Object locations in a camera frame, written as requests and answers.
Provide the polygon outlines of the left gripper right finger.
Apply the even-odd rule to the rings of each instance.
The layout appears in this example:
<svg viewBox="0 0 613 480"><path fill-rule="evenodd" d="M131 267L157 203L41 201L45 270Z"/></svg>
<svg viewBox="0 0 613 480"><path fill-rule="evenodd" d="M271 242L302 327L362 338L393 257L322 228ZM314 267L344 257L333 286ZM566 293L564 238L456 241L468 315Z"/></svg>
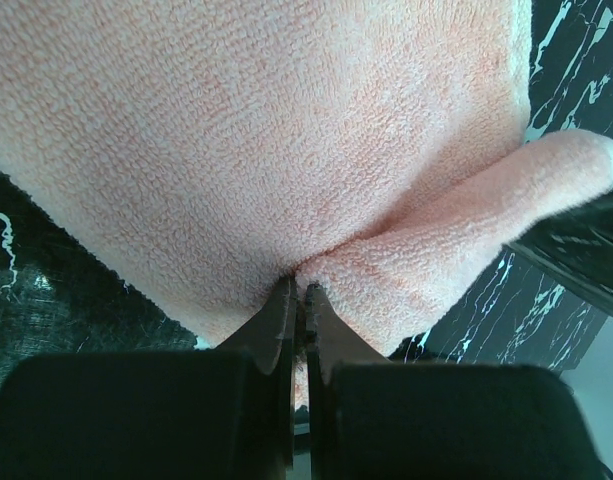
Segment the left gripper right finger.
<svg viewBox="0 0 613 480"><path fill-rule="evenodd" d="M568 388L537 367L402 364L306 294L316 479L600 479Z"/></svg>

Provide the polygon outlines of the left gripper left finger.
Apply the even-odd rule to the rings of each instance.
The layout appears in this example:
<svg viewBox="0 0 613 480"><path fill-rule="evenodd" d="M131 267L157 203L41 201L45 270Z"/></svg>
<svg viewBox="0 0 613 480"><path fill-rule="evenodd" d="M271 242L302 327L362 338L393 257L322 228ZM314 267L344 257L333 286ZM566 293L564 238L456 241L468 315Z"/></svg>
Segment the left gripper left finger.
<svg viewBox="0 0 613 480"><path fill-rule="evenodd" d="M218 347L38 355L0 388L0 479L282 479L297 287Z"/></svg>

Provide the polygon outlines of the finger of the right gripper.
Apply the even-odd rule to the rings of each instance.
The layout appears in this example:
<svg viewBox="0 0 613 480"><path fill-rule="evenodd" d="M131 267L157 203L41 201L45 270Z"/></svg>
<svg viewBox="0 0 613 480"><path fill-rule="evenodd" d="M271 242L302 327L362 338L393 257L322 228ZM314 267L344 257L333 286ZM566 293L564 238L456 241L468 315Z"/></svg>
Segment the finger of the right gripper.
<svg viewBox="0 0 613 480"><path fill-rule="evenodd" d="M538 222L509 247L613 317L613 191Z"/></svg>

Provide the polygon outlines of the pink towel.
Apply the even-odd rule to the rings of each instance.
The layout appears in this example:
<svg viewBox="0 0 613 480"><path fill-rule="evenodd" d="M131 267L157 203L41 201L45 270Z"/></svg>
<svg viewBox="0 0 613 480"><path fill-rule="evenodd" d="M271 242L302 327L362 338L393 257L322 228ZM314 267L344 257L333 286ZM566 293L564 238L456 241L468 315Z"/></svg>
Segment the pink towel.
<svg viewBox="0 0 613 480"><path fill-rule="evenodd" d="M382 354L613 187L526 142L528 1L0 1L0 171L217 345L277 280Z"/></svg>

